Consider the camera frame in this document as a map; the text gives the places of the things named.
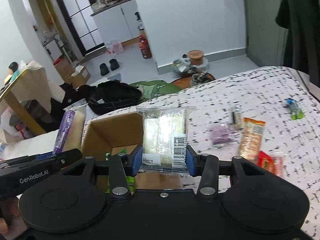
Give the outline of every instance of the glass door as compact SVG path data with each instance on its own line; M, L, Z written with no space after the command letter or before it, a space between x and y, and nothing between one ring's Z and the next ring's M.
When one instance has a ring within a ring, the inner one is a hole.
M57 2L83 55L104 46L98 28L90 16L93 10L89 0L57 0Z

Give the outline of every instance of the white sheet with black marks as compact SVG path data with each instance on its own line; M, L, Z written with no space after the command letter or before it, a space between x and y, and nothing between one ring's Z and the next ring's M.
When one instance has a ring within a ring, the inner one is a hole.
M286 98L299 101L305 117L291 120L283 107ZM285 67L263 67L235 74L210 83L182 90L176 94L151 99L138 107L196 106L190 114L188 143L198 153L231 160L237 155L241 133L235 142L213 149L208 132L213 122L230 122L229 106L238 102L243 117L266 122L261 150L282 151L284 179L301 188L310 200L310 211L302 227L314 239L320 239L320 111L318 102L303 89ZM107 115L135 111L136 107L120 109ZM183 177L183 187L197 189L199 178ZM219 192L230 187L229 179L220 176Z

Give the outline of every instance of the black hair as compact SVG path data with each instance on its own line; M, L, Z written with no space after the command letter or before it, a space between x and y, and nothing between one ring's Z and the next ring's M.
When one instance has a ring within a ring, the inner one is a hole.
M9 65L9 68L12 70L12 72L16 72L18 70L18 63L16 62L12 62L10 65Z

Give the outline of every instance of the purple package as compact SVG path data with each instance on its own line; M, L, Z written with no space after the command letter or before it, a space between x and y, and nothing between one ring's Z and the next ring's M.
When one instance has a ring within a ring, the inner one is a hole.
M229 126L226 123L218 123L211 129L213 145L223 145L233 140Z
M68 110L64 113L57 134L56 142L54 143L52 155L62 152L70 130L71 123L73 121L73 118L75 117L75 113L76 112L72 110Z

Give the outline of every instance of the round container with brown lid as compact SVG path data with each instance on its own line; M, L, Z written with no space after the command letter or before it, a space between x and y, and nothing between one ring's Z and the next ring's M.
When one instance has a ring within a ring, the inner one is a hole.
M192 65L201 65L203 63L204 53L201 50L191 50L188 53L188 57L190 58L190 62Z

